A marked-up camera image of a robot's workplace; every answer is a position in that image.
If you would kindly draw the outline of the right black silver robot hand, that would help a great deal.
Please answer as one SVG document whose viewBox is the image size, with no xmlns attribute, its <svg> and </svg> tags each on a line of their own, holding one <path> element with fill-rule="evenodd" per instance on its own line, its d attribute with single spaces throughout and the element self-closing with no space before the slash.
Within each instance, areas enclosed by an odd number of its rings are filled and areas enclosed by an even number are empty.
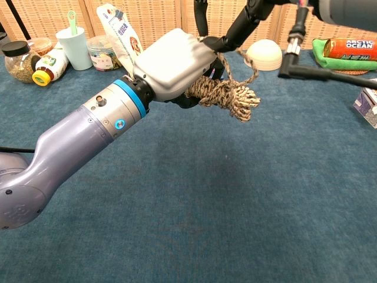
<svg viewBox="0 0 377 283">
<path fill-rule="evenodd" d="M 249 35 L 268 18 L 276 5 L 290 4 L 294 0 L 247 0 L 226 35 L 209 36 L 207 24 L 207 0 L 194 0 L 194 17 L 200 41 L 215 52 L 229 52 L 241 47 Z"/>
</svg>

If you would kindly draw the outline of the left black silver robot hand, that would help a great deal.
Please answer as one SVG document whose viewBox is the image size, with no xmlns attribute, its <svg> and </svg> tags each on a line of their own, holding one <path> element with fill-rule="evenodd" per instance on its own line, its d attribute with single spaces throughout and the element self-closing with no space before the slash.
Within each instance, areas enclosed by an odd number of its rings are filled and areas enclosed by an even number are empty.
<svg viewBox="0 0 377 283">
<path fill-rule="evenodd" d="M 192 108 L 199 100 L 186 97 L 184 92 L 210 69 L 215 59 L 214 51 L 194 35 L 175 28 L 138 55 L 133 75 L 150 86 L 155 101 Z"/>
</svg>

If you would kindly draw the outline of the cream upturned bowl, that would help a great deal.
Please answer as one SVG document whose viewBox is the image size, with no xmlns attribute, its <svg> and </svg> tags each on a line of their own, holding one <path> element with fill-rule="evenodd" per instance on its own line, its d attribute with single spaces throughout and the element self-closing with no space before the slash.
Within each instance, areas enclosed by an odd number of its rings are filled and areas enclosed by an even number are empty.
<svg viewBox="0 0 377 283">
<path fill-rule="evenodd" d="M 263 39 L 254 42 L 246 54 L 260 71 L 277 70 L 282 64 L 282 50 L 273 40 Z"/>
</svg>

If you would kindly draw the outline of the bamboo folding screen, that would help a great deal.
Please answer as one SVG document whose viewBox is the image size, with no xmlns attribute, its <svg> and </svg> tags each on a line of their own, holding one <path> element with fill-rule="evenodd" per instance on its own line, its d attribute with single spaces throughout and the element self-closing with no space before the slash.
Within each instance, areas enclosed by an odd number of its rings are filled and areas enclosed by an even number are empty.
<svg viewBox="0 0 377 283">
<path fill-rule="evenodd" d="M 86 37 L 104 35 L 96 9 L 110 3 L 126 13 L 135 29 L 143 48 L 147 48 L 166 32 L 182 28 L 185 32 L 198 35 L 193 0 L 11 0 L 31 38 L 48 37 L 57 41 L 55 34 L 69 27 L 68 11 L 76 13 L 77 26 L 83 27 Z M 225 35 L 236 19 L 246 0 L 209 0 L 207 20 L 209 35 Z M 287 47 L 287 36 L 294 24 L 296 5 L 275 6 L 268 19 L 244 42 L 242 48 L 261 39 L 274 40 L 283 49 Z M 0 23 L 11 40 L 25 40 L 15 16 L 6 0 L 0 0 Z M 306 36 L 303 49 L 312 48 L 315 38 L 360 38 L 377 39 L 377 32 L 356 28 L 334 26 L 319 21 L 309 12 L 306 20 Z"/>
</svg>

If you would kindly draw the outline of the white printed snack bag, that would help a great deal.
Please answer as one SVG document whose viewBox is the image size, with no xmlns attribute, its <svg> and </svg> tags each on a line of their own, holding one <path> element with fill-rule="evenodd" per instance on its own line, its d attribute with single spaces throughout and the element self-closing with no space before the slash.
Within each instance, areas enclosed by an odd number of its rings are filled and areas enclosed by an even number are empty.
<svg viewBox="0 0 377 283">
<path fill-rule="evenodd" d="M 96 13 L 119 62 L 128 72 L 128 76 L 134 78 L 135 61 L 143 52 L 143 47 L 128 18 L 119 21 L 114 17 L 114 8 L 114 5 L 106 3 L 98 6 Z"/>
</svg>

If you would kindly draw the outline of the clear jar of colourful bits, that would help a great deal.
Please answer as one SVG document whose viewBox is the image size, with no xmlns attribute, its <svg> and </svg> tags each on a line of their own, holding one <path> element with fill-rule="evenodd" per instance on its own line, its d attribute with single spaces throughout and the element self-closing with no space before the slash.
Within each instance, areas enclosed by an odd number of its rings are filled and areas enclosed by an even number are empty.
<svg viewBox="0 0 377 283">
<path fill-rule="evenodd" d="M 122 67 L 105 35 L 90 38 L 87 41 L 87 48 L 92 64 L 98 71 L 110 71 Z"/>
</svg>

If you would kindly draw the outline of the green folded cloth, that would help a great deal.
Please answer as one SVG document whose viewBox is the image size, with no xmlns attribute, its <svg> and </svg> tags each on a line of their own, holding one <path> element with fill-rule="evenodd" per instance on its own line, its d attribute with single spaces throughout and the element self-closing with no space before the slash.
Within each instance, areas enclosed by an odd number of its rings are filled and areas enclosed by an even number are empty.
<svg viewBox="0 0 377 283">
<path fill-rule="evenodd" d="M 327 40 L 314 39 L 312 52 L 316 62 L 322 67 L 331 70 L 377 70 L 377 61 L 343 60 L 329 58 L 323 55 L 323 49 Z"/>
</svg>

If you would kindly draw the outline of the pale blue plastic cup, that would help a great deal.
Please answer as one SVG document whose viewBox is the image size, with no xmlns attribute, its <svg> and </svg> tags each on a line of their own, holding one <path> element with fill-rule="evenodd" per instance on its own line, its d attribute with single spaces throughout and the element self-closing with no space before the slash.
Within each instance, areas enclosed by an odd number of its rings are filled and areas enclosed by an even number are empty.
<svg viewBox="0 0 377 283">
<path fill-rule="evenodd" d="M 82 71 L 92 67 L 84 28 L 77 27 L 75 35 L 72 35 L 71 28 L 65 28 L 58 31 L 55 36 L 75 70 Z"/>
</svg>

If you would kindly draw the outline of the green plastic spatula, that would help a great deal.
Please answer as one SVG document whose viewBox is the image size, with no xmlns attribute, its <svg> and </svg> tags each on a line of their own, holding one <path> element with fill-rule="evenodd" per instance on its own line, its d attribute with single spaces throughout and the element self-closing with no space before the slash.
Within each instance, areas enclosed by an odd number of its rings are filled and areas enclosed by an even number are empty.
<svg viewBox="0 0 377 283">
<path fill-rule="evenodd" d="M 71 35 L 75 36 L 77 35 L 77 17 L 76 17 L 75 11 L 69 10 L 67 17 L 68 17 L 68 22 L 70 25 Z"/>
</svg>

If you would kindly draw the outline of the orange Arctic Ocean can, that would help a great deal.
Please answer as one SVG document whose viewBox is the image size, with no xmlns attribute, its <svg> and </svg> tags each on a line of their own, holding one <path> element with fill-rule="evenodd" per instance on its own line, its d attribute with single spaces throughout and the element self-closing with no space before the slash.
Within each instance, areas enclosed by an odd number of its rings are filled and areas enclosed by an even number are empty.
<svg viewBox="0 0 377 283">
<path fill-rule="evenodd" d="M 377 40 L 331 38 L 325 43 L 323 56 L 341 60 L 377 61 Z"/>
</svg>

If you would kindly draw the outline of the white bottle with yellow cap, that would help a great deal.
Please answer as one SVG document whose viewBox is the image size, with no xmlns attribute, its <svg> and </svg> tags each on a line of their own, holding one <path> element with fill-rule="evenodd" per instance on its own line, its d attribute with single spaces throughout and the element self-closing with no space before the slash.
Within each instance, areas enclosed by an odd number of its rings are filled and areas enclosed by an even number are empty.
<svg viewBox="0 0 377 283">
<path fill-rule="evenodd" d="M 68 64 L 69 60 L 58 42 L 51 51 L 38 60 L 32 80 L 37 85 L 47 86 L 62 76 Z"/>
</svg>

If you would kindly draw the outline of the brown woven coaster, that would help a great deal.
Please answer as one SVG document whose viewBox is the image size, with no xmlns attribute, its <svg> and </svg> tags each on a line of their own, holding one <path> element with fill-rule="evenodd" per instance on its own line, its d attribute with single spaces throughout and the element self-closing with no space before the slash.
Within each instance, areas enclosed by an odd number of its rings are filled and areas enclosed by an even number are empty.
<svg viewBox="0 0 377 283">
<path fill-rule="evenodd" d="M 346 74 L 346 75 L 364 75 L 369 72 L 369 70 L 351 70 L 351 69 L 332 69 L 332 71 L 335 71 L 337 73 Z"/>
</svg>

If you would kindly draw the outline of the clear jar of brown powder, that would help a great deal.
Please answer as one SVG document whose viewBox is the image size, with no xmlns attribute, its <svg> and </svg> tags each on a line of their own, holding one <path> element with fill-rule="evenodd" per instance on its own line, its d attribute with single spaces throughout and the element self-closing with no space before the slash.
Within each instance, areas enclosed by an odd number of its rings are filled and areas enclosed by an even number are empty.
<svg viewBox="0 0 377 283">
<path fill-rule="evenodd" d="M 40 56 L 45 55 L 53 49 L 52 41 L 46 37 L 31 38 L 27 43 L 30 49 L 37 52 Z"/>
</svg>

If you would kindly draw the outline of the blue felt table mat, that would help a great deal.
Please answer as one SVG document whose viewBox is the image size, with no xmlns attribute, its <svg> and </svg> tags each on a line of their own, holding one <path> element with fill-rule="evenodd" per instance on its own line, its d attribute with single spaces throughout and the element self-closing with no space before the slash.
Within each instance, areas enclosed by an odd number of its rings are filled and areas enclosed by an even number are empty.
<svg viewBox="0 0 377 283">
<path fill-rule="evenodd" d="M 0 283 L 377 283 L 377 130 L 359 87 L 262 72 L 241 123 L 149 113 L 0 231 Z"/>
</svg>

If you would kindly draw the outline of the blue white drink carton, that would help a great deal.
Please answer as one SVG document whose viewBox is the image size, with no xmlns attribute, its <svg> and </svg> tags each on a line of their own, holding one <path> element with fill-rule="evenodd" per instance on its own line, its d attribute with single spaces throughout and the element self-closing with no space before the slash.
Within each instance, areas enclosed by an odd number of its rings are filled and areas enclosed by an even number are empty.
<svg viewBox="0 0 377 283">
<path fill-rule="evenodd" d="M 377 129 L 377 90 L 363 87 L 353 106 L 374 129 Z"/>
</svg>

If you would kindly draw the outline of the glass jar with black lid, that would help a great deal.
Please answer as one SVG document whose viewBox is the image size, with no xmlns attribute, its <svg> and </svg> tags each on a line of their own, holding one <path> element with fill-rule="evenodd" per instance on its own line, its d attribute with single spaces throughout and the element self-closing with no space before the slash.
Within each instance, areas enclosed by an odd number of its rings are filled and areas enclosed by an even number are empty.
<svg viewBox="0 0 377 283">
<path fill-rule="evenodd" d="M 5 56 L 6 70 L 13 78 L 23 83 L 33 83 L 32 75 L 36 63 L 40 60 L 37 52 L 33 51 L 26 41 L 12 41 L 1 47 Z"/>
</svg>

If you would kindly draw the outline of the black stand pole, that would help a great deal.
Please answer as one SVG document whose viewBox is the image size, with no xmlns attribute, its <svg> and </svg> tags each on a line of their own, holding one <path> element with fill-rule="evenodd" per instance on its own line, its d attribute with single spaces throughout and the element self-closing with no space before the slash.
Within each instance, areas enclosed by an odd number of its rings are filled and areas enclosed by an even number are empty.
<svg viewBox="0 0 377 283">
<path fill-rule="evenodd" d="M 5 0 L 5 1 L 6 1 L 6 4 L 8 5 L 8 7 L 9 7 L 10 11 L 12 12 L 12 14 L 13 14 L 13 16 L 14 16 L 14 18 L 15 18 L 18 26 L 19 26 L 19 28 L 21 29 L 21 31 L 22 31 L 25 39 L 26 40 L 30 40 L 31 36 L 30 36 L 28 30 L 26 29 L 26 26 L 24 25 L 21 17 L 19 16 L 19 13 L 16 10 L 16 7 L 13 4 L 12 0 Z"/>
</svg>

